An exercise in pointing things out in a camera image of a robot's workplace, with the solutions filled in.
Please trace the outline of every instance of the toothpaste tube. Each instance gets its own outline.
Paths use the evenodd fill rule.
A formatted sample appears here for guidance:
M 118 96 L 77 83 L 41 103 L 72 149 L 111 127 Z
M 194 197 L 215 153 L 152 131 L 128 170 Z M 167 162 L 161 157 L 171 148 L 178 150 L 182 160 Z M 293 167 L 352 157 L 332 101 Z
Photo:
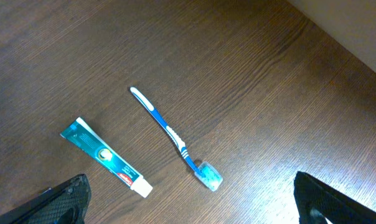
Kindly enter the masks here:
M 61 136 L 85 151 L 144 198 L 152 191 L 152 186 L 144 177 L 112 150 L 80 117 L 63 131 Z

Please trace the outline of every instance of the brown wooden surface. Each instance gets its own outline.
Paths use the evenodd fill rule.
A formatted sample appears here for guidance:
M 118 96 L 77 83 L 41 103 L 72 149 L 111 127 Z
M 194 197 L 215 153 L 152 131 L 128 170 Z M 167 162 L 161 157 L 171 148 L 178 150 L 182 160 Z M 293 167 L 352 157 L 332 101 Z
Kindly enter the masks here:
M 59 136 L 77 116 L 147 199 Z M 297 223 L 298 170 L 376 211 L 376 74 L 288 3 L 0 1 L 0 214 L 86 173 L 87 223 Z

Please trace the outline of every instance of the toothbrush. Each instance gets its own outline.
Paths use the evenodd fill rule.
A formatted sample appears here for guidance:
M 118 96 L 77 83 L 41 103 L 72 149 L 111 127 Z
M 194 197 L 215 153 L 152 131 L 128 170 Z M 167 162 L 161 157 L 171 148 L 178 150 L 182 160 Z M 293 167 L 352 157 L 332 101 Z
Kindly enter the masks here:
M 194 161 L 192 161 L 188 155 L 185 142 L 182 141 L 182 139 L 172 128 L 170 128 L 152 103 L 149 102 L 149 100 L 135 87 L 131 87 L 130 91 L 148 110 L 152 117 L 162 126 L 163 130 L 170 136 L 174 144 L 177 146 L 182 158 L 184 158 L 189 167 L 194 171 L 195 176 L 210 190 L 216 191 L 223 181 L 222 176 L 208 162 L 203 162 L 199 167 L 197 167 L 194 164 Z

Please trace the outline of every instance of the toothpaste cap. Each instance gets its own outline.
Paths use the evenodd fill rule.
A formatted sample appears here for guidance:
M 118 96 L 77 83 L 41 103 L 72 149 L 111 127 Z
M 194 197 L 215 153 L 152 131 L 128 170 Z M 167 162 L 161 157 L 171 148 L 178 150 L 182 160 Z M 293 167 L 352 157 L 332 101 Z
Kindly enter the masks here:
M 151 193 L 153 187 L 141 176 L 134 181 L 130 189 L 135 190 L 135 192 L 146 198 Z

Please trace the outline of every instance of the logo on toothpaste tube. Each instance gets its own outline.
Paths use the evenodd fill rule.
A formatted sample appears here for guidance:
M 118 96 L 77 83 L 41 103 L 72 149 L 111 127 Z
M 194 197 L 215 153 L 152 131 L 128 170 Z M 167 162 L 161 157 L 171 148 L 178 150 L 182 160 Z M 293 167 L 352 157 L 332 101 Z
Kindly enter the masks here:
M 132 181 L 132 180 L 130 179 L 130 177 L 128 177 L 126 174 L 118 173 L 118 176 L 119 176 L 122 180 L 124 180 L 124 182 L 125 182 L 127 185 L 131 186 L 131 184 L 133 184 L 133 181 Z

